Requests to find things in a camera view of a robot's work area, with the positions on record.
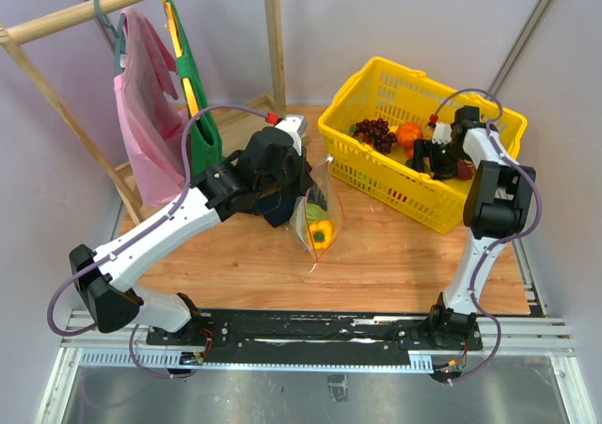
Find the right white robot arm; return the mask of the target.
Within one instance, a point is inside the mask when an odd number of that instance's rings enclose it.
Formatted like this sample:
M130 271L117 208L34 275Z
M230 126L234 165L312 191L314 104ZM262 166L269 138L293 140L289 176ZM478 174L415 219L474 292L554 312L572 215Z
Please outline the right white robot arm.
M450 140L414 142L410 166L435 180L460 174L468 161L476 171L467 193L463 224L467 243L451 283L431 306L424 321L408 330L411 347L467 348L475 338L480 298L490 271L507 243L526 225L535 170L520 166L501 145L499 132L482 122L476 106L455 111Z

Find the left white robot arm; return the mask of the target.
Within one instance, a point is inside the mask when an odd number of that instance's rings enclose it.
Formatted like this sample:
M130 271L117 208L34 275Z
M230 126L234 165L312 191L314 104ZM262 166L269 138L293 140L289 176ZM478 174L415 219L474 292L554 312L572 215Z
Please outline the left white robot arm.
M112 333L130 323L158 327L183 345L201 333L197 308L183 293L144 288L138 279L156 262L237 212L252 212L266 197L302 196L311 179L302 140L284 123L253 134L243 150L208 166L176 200L116 240L95 250L71 251L76 281L98 330Z

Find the clear zip top bag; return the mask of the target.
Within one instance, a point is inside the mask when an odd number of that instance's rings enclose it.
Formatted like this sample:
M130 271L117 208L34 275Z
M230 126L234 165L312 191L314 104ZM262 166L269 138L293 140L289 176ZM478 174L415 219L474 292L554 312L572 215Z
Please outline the clear zip top bag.
M337 241L344 221L341 200L334 189L330 167L334 157L328 154L311 169L312 185L299 197L289 221L294 238L311 254L317 264L326 251Z

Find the yellow bell pepper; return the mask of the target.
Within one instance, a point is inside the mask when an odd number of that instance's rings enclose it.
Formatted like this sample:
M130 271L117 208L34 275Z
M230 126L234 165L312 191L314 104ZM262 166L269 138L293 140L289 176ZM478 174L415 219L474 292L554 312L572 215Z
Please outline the yellow bell pepper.
M329 219L315 220L309 223L309 237L315 250L325 250L334 241L335 229Z

